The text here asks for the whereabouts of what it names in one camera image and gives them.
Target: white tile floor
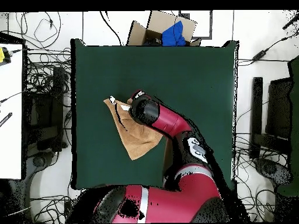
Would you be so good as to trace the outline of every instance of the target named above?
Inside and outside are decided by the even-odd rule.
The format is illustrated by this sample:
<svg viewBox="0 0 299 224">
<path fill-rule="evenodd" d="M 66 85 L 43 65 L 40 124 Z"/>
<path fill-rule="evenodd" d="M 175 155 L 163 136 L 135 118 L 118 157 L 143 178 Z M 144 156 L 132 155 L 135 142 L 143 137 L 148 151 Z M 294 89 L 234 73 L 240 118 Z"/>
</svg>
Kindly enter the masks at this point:
<svg viewBox="0 0 299 224">
<path fill-rule="evenodd" d="M 187 10 L 182 10 L 182 13 L 188 13 Z M 208 36 L 209 19 L 207 12 L 189 12 L 190 18 L 198 22 L 196 36 Z M 282 27 L 294 16 L 294 11 L 289 10 L 214 10 L 213 11 L 213 38 L 212 40 L 203 40 L 202 46 L 222 46 L 228 40 L 239 40 L 239 59 L 252 59 L 260 50 L 268 48 L 275 41 L 292 35 L 298 27 L 290 26 L 287 30 Z M 119 45 L 117 37 L 106 26 L 99 12 L 84 12 L 84 24 L 82 26 L 82 12 L 60 12 L 60 17 L 57 12 L 48 13 L 56 28 L 59 28 L 61 18 L 60 36 L 57 41 L 49 47 L 52 50 L 63 50 L 70 47 L 69 40 L 73 38 L 83 39 L 86 45 L 108 46 Z M 108 12 L 111 27 L 119 34 L 120 40 L 126 44 L 128 33 L 133 20 L 136 20 L 143 26 L 147 25 L 149 11 L 136 12 Z M 20 32 L 20 27 L 16 21 L 16 17 L 20 22 L 21 13 L 9 14 L 9 30 Z M 27 16 L 29 25 L 28 36 L 34 37 L 34 30 L 39 25 L 42 19 L 48 19 L 44 12 L 30 13 Z M 48 23 L 43 20 L 40 23 L 40 28 L 36 31 L 36 36 L 39 39 L 47 38 L 55 29 L 49 30 Z M 6 19 L 0 15 L 0 30 L 6 30 Z M 263 57 L 265 60 L 291 60 L 299 54 L 299 38 L 294 37 L 286 41 L 282 41 L 271 48 Z M 289 77 L 287 63 L 278 61 L 259 61 L 250 66 L 240 66 L 238 68 L 238 102 L 237 102 L 237 117 L 251 108 L 251 87 L 252 78 L 255 76 L 263 77 L 263 101 L 268 98 L 267 89 L 271 80 Z M 66 98 L 66 104 L 70 104 L 70 99 Z M 263 105 L 263 131 L 266 123 L 267 104 Z M 245 114 L 240 118 L 237 124 L 237 132 L 250 132 L 249 130 L 250 113 Z M 237 141 L 242 141 L 241 138 L 248 139 L 248 135 L 239 135 Z M 32 183 L 31 197 L 45 197 L 52 195 L 67 195 L 67 187 L 71 176 L 71 147 L 64 149 L 59 156 L 55 166 L 39 172 Z M 273 189 L 268 179 L 263 178 L 255 172 L 255 169 L 248 166 L 246 169 L 239 169 L 239 177 L 246 181 L 249 174 L 249 179 L 246 181 L 251 188 L 252 195 L 263 189 Z M 72 189 L 69 190 L 71 197 L 76 197 L 79 192 Z M 244 184 L 238 184 L 238 194 L 240 197 L 248 197 L 249 190 Z M 270 192 L 264 192 L 259 199 L 265 204 L 266 202 L 274 204 L 274 197 Z M 36 214 L 41 210 L 41 206 L 45 202 L 34 202 L 32 206 L 32 214 Z"/>
</svg>

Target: blue cloth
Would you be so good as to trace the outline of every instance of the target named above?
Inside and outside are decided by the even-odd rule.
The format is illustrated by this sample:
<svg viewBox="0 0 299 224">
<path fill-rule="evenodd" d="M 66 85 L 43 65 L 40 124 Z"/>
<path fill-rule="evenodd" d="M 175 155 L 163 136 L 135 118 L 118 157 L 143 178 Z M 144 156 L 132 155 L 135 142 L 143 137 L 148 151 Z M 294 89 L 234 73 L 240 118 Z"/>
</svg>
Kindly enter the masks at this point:
<svg viewBox="0 0 299 224">
<path fill-rule="evenodd" d="M 184 46 L 186 44 L 182 36 L 183 24 L 181 21 L 175 23 L 172 27 L 162 33 L 163 46 Z"/>
</svg>

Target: white desk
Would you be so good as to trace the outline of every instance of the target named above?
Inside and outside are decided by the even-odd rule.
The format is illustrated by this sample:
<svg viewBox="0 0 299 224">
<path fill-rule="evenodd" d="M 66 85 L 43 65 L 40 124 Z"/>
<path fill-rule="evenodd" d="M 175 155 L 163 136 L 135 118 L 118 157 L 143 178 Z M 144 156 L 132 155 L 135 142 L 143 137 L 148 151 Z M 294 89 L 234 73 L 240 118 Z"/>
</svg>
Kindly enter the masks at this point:
<svg viewBox="0 0 299 224">
<path fill-rule="evenodd" d="M 22 49 L 20 44 L 0 44 L 8 50 Z M 22 52 L 0 66 L 0 100 L 22 91 Z M 0 179 L 21 179 L 22 162 L 22 94 L 0 106 L 0 121 L 9 113 L 12 117 L 0 127 Z"/>
</svg>

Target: brown towel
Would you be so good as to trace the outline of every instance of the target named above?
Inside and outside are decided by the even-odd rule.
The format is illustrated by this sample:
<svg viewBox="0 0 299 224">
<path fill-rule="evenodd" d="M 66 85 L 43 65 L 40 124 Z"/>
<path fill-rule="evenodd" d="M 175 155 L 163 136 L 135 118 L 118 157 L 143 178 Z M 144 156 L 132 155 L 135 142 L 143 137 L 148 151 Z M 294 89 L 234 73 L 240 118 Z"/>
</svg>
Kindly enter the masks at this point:
<svg viewBox="0 0 299 224">
<path fill-rule="evenodd" d="M 162 138 L 162 134 L 148 128 L 145 125 L 136 123 L 131 118 L 128 111 L 123 110 L 120 106 L 129 106 L 129 104 L 124 104 L 115 100 L 117 113 L 119 115 L 117 116 L 115 105 L 112 104 L 109 99 L 104 100 L 104 102 L 107 104 L 112 113 L 120 139 L 132 160 L 140 158 L 159 143 Z"/>
</svg>

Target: green table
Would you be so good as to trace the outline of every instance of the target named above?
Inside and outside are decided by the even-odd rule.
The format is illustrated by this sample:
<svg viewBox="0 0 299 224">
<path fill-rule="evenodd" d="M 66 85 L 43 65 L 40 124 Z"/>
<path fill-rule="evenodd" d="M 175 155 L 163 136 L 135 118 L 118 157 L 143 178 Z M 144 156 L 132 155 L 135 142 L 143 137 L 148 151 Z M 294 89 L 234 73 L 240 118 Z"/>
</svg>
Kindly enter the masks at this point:
<svg viewBox="0 0 299 224">
<path fill-rule="evenodd" d="M 166 139 L 132 161 L 104 104 L 142 89 L 199 127 L 230 188 L 237 43 L 214 47 L 95 47 L 71 41 L 74 130 L 72 188 L 162 185 Z"/>
</svg>

